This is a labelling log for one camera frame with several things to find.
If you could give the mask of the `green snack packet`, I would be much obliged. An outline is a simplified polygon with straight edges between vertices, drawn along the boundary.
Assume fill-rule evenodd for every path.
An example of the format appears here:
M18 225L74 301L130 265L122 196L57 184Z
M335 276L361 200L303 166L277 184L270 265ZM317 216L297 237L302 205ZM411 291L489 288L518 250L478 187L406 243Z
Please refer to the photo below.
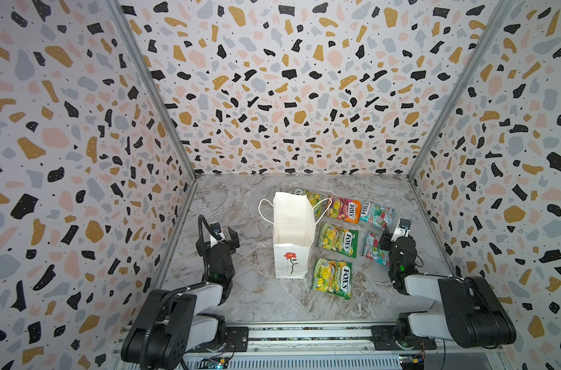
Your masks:
M346 257L356 258L358 239L359 231L323 223L320 229L318 247Z
M311 290L350 300L352 278L352 263L318 258L314 265Z

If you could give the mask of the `orange pink Fox's candy packet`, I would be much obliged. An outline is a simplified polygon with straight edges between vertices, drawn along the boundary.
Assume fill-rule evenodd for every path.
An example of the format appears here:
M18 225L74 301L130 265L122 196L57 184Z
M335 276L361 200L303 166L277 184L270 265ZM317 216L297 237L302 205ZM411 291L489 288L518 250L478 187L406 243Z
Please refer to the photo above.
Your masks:
M361 202L341 197L331 197L331 207L326 211L330 218L358 224L361 215Z

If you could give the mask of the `white paper bag red flower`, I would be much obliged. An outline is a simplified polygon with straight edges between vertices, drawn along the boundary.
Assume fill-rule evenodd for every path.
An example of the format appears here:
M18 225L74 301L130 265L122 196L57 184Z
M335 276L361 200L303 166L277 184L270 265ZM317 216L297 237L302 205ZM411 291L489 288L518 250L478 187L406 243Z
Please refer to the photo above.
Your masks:
M311 204L304 195L277 192L273 200L262 199L258 204L268 204L273 217L264 221L273 226L274 275L277 279L303 279L308 271L308 261L321 218L314 212L325 206L331 208L331 198Z

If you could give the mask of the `small green yellow candy packet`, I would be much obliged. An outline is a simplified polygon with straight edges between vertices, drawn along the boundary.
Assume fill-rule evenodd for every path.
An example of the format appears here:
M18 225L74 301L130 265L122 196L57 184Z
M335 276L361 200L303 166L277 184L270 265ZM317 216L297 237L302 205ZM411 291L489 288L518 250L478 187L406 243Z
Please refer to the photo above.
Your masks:
M296 188L294 190L295 195L305 196L310 202L312 208L314 209L314 217L320 217L323 214L324 206L323 202L325 196L315 193L314 191L308 191L303 188Z

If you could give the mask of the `teal pink Fox's candy packet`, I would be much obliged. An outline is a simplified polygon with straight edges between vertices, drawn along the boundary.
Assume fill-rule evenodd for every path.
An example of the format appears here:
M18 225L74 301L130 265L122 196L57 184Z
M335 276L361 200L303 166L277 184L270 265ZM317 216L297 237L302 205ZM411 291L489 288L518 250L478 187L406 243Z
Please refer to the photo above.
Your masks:
M376 228L388 229L394 219L394 209L370 201L364 201L361 207L360 223L371 224Z

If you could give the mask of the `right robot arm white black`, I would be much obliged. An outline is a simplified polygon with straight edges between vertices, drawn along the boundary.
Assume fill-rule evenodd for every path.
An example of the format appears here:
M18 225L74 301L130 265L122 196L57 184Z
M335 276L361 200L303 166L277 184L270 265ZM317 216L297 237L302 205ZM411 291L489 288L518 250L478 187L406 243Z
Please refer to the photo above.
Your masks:
M427 339L453 341L462 348L497 348L516 341L512 320L483 277L420 273L415 240L407 235L384 234L379 248L388 253L388 276L396 291L442 306L441 312L401 313L393 334L400 347L415 348Z

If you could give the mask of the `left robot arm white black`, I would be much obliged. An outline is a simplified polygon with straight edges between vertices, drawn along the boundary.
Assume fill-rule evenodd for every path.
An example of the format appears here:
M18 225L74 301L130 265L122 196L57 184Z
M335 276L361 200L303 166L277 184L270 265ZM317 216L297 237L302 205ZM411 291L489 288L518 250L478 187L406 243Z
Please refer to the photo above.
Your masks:
M174 369L187 351L226 342L225 318L208 309L226 302L236 274L232 255L240 247L237 232L211 225L214 235L196 243L205 263L203 280L185 287L149 293L122 344L120 358L141 369Z

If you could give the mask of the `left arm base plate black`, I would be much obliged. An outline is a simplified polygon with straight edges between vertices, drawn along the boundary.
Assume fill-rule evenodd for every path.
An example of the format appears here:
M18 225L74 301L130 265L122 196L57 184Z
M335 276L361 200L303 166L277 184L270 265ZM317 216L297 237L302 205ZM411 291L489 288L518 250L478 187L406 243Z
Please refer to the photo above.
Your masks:
M231 326L226 328L224 335L217 335L211 342L197 345L188 350L189 353L225 353L246 352L250 330L247 326Z

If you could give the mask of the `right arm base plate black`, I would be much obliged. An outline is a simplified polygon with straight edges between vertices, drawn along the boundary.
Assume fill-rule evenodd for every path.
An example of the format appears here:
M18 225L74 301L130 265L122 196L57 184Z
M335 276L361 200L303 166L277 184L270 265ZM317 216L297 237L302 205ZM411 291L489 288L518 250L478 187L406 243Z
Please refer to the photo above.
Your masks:
M427 337L416 337L414 335L401 336L396 325L373 325L371 326L370 340L375 351L421 351L436 350L434 339Z

